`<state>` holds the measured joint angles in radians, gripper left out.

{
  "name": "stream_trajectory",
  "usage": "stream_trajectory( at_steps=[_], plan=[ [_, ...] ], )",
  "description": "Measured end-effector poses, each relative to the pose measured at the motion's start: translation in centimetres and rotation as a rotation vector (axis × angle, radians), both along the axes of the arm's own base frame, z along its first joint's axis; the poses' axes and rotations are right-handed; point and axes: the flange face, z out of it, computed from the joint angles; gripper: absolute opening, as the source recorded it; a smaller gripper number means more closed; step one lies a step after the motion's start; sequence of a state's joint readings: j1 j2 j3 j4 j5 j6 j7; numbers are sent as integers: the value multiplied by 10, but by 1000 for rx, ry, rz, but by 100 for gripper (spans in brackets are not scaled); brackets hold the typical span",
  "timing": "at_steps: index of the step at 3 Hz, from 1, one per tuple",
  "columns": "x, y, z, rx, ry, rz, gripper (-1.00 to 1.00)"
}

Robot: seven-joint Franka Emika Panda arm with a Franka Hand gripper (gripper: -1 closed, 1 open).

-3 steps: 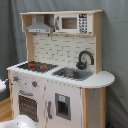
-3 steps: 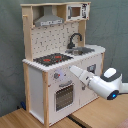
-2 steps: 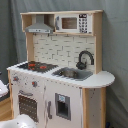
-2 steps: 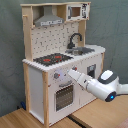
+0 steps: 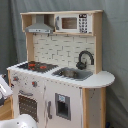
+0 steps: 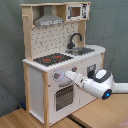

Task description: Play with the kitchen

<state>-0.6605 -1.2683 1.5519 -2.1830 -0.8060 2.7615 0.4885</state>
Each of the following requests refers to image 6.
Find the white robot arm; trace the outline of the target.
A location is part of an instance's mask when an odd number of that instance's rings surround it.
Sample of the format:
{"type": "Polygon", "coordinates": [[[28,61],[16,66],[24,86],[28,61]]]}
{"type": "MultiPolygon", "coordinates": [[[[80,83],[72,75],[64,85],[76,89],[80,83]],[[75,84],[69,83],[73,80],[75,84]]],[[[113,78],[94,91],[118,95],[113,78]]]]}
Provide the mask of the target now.
{"type": "Polygon", "coordinates": [[[98,70],[93,78],[80,73],[66,71],[64,75],[90,95],[106,100],[112,94],[128,94],[128,83],[116,83],[109,70],[98,70]]]}

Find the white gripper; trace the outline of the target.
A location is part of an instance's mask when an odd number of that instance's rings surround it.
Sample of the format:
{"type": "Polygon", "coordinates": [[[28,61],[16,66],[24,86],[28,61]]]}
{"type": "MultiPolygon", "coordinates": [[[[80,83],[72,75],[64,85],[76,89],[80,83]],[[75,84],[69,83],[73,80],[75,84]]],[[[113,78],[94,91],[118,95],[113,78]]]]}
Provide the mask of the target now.
{"type": "Polygon", "coordinates": [[[82,74],[73,71],[66,71],[64,75],[71,81],[73,81],[75,84],[77,84],[79,87],[83,87],[84,80],[86,79],[86,77],[82,74]]]}

